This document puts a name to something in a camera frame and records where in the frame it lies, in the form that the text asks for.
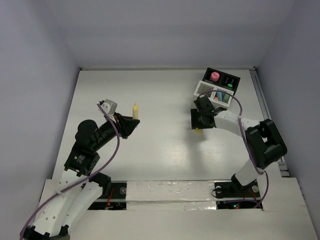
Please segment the yellow pencil-shaped highlighter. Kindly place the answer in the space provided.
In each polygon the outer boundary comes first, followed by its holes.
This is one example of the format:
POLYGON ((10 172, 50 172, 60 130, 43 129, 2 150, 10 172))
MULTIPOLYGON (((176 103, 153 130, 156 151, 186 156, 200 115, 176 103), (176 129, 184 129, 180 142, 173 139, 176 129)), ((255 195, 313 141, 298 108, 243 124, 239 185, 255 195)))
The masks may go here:
POLYGON ((135 103, 133 108, 132 108, 132 118, 134 120, 138 120, 139 119, 139 107, 138 107, 137 103, 135 103))

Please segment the blue pencil-shaped highlighter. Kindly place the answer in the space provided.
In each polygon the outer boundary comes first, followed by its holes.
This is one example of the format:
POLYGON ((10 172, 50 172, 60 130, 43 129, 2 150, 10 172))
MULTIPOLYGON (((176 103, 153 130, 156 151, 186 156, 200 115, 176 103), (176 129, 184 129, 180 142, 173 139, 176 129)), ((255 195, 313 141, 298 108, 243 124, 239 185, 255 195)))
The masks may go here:
POLYGON ((223 98, 223 94, 221 92, 217 92, 217 97, 219 100, 221 100, 223 98))

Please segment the green pencil-shaped highlighter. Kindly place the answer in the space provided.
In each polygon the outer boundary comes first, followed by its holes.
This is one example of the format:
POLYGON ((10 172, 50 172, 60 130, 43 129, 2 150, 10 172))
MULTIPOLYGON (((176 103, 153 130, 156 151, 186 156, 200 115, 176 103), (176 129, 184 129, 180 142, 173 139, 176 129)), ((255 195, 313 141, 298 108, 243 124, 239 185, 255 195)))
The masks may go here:
POLYGON ((227 102, 229 101, 229 98, 230 98, 230 96, 229 96, 228 94, 224 94, 224 95, 223 95, 223 101, 224 101, 224 102, 227 103, 227 102))

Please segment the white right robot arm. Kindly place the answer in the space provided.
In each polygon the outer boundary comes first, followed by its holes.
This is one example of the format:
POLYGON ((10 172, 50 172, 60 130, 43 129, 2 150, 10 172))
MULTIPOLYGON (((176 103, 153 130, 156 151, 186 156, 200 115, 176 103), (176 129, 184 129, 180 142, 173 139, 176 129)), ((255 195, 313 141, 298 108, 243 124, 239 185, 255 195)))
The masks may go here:
POLYGON ((243 118, 224 107, 215 107, 207 96, 197 97, 191 109, 192 129, 222 129, 242 137, 249 159, 232 175, 230 181, 215 184, 212 194, 218 199, 242 198, 257 184, 272 163, 284 157, 287 146, 276 126, 269 118, 263 121, 243 118))

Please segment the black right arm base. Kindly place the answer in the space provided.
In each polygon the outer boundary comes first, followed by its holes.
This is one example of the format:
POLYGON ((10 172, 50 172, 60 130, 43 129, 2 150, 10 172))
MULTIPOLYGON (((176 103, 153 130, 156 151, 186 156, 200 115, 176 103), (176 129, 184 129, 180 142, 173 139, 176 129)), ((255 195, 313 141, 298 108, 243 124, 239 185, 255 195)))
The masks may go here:
POLYGON ((247 186, 236 185, 232 181, 218 181, 214 183, 211 195, 216 199, 218 210, 263 208, 256 180, 247 186))

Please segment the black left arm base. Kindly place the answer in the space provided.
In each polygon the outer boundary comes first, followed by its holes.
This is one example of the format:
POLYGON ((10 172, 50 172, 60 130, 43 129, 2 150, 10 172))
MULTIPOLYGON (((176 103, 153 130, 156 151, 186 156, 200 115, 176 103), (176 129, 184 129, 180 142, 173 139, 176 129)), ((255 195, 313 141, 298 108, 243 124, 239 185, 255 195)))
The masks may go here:
POLYGON ((112 181, 88 210, 122 211, 127 209, 127 182, 112 181))

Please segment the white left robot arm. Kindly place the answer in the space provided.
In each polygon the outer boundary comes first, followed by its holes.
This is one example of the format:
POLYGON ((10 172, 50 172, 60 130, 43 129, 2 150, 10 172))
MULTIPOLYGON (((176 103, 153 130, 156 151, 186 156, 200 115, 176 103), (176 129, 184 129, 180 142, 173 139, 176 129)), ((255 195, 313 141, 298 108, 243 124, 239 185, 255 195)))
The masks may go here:
POLYGON ((108 175, 93 171, 100 159, 99 149, 113 138, 128 138, 139 123, 119 113, 101 126, 90 119, 82 121, 54 194, 36 210, 39 217, 32 216, 34 222, 23 227, 20 239, 69 240, 92 203, 112 189, 108 175))

